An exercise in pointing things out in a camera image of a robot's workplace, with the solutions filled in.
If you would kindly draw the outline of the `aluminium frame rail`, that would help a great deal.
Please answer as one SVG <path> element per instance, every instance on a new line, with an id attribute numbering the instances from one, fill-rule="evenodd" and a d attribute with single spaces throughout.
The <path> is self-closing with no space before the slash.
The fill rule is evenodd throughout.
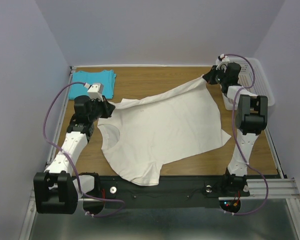
<path id="1" fill-rule="evenodd" d="M 216 189 L 234 150 L 230 140 L 217 150 L 166 166 L 158 186 L 138 186 L 97 164 L 101 183 L 118 188 L 124 210 L 92 219 L 79 208 L 72 215 L 36 214 L 31 240 L 296 240 L 286 197 L 295 184 L 267 173 L 269 199 L 256 213 L 223 213 Z"/>

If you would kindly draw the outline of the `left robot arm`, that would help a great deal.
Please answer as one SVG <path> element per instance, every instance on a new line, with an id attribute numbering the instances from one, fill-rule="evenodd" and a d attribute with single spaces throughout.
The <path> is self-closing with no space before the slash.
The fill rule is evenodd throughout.
<path id="1" fill-rule="evenodd" d="M 99 175 L 74 170 L 83 149 L 90 142 L 99 118 L 111 117 L 115 106 L 105 96 L 91 99 L 81 95 L 74 99 L 74 113 L 66 129 L 62 146 L 44 172 L 33 179 L 36 210 L 40 214 L 73 214 L 84 194 L 101 194 Z"/>

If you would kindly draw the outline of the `white plastic basket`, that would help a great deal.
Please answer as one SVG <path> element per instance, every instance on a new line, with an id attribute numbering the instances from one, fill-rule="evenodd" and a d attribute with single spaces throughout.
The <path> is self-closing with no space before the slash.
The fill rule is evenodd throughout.
<path id="1" fill-rule="evenodd" d="M 247 58 L 247 60 L 252 65 L 254 73 L 248 62 L 243 58 L 237 56 L 229 57 L 230 62 L 235 62 L 241 66 L 238 83 L 252 94 L 266 96 L 268 98 L 268 106 L 274 106 L 275 98 L 261 63 L 256 58 Z"/>

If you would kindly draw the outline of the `white t-shirt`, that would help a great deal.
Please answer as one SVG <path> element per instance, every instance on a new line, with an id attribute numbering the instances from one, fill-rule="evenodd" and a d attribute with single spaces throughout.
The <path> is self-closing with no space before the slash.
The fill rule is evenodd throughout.
<path id="1" fill-rule="evenodd" d="M 221 148 L 230 139 L 202 77 L 161 94 L 123 99 L 97 127 L 112 170 L 139 186 L 156 186 L 163 165 Z"/>

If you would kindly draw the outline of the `folded blue t-shirt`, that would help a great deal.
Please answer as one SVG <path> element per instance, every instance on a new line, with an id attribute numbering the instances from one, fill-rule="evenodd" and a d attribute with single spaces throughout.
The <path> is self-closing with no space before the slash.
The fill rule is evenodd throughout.
<path id="1" fill-rule="evenodd" d="M 107 99 L 113 99 L 116 77 L 117 74 L 113 70 L 103 70 L 101 72 L 86 72 L 81 70 L 72 75 L 72 81 L 88 83 L 90 85 L 97 83 L 102 84 L 102 94 Z M 74 84 L 70 87 L 68 94 L 69 100 L 74 100 L 81 95 L 88 95 L 88 89 L 82 84 Z"/>

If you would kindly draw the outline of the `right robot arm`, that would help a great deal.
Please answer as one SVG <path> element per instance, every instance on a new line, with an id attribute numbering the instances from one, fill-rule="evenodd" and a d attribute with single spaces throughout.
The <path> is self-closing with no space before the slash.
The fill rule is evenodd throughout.
<path id="1" fill-rule="evenodd" d="M 235 62 L 213 65 L 203 76 L 209 85 L 220 85 L 223 95 L 232 100 L 232 130 L 235 147 L 220 182 L 225 195 L 248 192 L 247 174 L 256 140 L 268 123 L 268 98 L 249 92 L 238 83 L 241 66 Z"/>

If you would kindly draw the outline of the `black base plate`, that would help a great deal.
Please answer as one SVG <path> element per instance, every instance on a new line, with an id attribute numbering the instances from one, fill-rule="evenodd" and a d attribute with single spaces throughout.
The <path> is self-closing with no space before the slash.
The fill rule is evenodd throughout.
<path id="1" fill-rule="evenodd" d="M 220 200 L 248 197 L 247 191 L 222 193 L 223 176 L 161 176 L 155 186 L 139 186 L 119 176 L 100 176 L 106 199 L 122 200 L 127 209 L 219 208 Z"/>

